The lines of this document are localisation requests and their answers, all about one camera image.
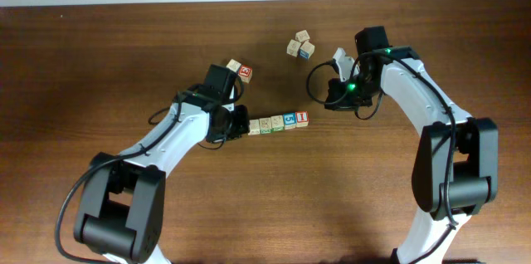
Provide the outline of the wooden block rear plain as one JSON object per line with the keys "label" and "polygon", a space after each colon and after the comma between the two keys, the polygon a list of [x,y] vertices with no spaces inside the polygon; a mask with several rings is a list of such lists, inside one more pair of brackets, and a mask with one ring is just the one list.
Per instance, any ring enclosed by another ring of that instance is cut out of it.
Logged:
{"label": "wooden block rear plain", "polygon": [[306,30],[299,31],[295,33],[295,40],[301,43],[308,42],[310,40],[310,35]]}

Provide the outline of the wooden block red side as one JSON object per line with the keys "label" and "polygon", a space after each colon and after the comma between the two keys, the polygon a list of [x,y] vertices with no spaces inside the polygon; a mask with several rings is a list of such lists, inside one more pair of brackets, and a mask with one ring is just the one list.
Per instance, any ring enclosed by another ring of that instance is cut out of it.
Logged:
{"label": "wooden block red side", "polygon": [[290,40],[286,48],[286,53],[290,56],[297,57],[299,55],[301,45],[301,42],[298,42],[296,40]]}

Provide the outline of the wooden block blue side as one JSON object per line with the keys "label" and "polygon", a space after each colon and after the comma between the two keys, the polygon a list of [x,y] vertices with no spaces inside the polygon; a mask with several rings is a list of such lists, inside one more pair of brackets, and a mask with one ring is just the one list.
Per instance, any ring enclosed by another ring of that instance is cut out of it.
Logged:
{"label": "wooden block blue side", "polygon": [[229,60],[229,62],[227,63],[227,68],[230,69],[231,71],[234,71],[235,73],[239,71],[240,67],[241,67],[241,63],[234,59]]}

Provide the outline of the wooden block red I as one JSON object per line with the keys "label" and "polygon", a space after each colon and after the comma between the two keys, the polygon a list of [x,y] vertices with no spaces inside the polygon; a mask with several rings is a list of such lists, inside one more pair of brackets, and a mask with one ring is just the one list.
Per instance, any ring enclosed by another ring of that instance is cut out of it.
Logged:
{"label": "wooden block red I", "polygon": [[309,116],[307,111],[295,112],[295,119],[297,128],[306,127],[309,124]]}

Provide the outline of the wooden block blue letter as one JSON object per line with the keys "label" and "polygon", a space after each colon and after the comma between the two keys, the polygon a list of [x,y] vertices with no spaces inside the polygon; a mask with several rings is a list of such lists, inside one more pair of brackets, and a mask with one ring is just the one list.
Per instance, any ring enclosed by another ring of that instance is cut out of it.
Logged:
{"label": "wooden block blue letter", "polygon": [[312,57],[315,51],[315,46],[311,42],[303,42],[300,46],[299,55],[304,58],[305,60],[308,60]]}

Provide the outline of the wooden block red E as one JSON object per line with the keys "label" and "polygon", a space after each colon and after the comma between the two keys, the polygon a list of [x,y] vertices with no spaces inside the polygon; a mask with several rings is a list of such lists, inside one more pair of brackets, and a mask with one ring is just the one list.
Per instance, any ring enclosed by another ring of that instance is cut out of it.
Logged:
{"label": "wooden block red E", "polygon": [[250,83],[253,75],[253,70],[249,66],[241,65],[237,72],[238,76],[245,83]]}

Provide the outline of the wooden block green N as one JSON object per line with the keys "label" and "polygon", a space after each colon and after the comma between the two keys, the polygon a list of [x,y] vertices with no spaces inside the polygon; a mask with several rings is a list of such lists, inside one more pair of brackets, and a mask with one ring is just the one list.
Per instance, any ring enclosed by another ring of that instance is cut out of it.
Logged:
{"label": "wooden block green N", "polygon": [[282,131],[285,129],[284,116],[283,115],[273,115],[271,116],[271,127],[273,132]]}

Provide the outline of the wooden block blue 5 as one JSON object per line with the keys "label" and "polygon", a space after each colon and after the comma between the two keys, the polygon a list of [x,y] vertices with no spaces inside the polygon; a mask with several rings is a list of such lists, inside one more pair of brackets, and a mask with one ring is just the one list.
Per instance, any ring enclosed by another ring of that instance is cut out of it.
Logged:
{"label": "wooden block blue 5", "polygon": [[283,114],[283,122],[285,130],[294,129],[297,123],[295,113]]}

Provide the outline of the plain wooden picture block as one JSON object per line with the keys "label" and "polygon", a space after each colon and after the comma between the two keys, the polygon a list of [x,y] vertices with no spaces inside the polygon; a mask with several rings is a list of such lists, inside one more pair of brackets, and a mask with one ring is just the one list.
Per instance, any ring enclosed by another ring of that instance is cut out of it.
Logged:
{"label": "plain wooden picture block", "polygon": [[260,121],[259,120],[250,120],[249,121],[249,133],[248,135],[257,135],[261,133]]}

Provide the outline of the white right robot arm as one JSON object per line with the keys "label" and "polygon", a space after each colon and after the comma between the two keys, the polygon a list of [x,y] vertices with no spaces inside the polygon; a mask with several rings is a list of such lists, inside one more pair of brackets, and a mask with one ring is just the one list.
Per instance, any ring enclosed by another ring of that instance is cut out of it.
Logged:
{"label": "white right robot arm", "polygon": [[328,62],[328,110],[352,111],[392,98],[420,136],[412,170],[417,212],[393,263],[441,263],[462,227],[498,192],[499,131],[490,118],[460,108],[409,46],[389,44],[384,27],[355,38],[358,55],[338,48]]}

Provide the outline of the wooden block green R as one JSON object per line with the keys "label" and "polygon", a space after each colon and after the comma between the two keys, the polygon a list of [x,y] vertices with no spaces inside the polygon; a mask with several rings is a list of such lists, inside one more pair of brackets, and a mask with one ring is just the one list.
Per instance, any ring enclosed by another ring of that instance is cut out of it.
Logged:
{"label": "wooden block green R", "polygon": [[259,118],[261,134],[270,134],[273,130],[271,117]]}

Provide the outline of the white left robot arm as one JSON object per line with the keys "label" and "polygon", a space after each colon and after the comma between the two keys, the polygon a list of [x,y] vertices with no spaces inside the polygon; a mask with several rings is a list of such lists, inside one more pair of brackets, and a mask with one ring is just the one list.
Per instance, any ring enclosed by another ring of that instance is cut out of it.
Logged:
{"label": "white left robot arm", "polygon": [[247,108],[237,104],[242,94],[234,71],[212,65],[204,82],[178,92],[134,146],[97,154],[76,184],[82,194],[74,239],[105,263],[168,262],[158,244],[166,179],[196,144],[218,149],[248,132]]}

